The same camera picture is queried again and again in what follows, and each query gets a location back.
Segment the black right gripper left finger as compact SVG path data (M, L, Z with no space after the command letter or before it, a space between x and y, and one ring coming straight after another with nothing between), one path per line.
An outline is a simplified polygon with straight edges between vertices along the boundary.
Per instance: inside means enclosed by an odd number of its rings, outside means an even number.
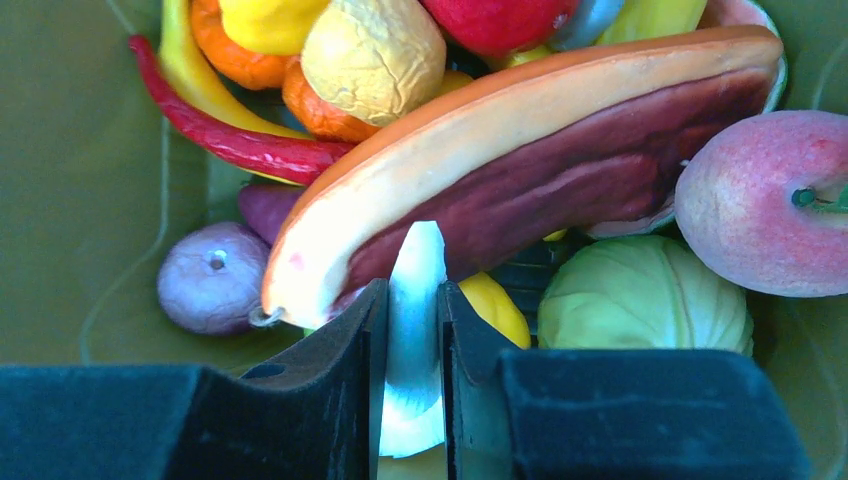
M5 367L5 479L372 479L387 284L234 378L198 365Z

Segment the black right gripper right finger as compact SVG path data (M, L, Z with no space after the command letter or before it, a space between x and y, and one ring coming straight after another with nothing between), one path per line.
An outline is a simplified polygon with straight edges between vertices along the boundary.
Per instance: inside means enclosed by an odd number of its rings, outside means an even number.
M721 350L523 350L438 293L451 479L807 479L771 382Z

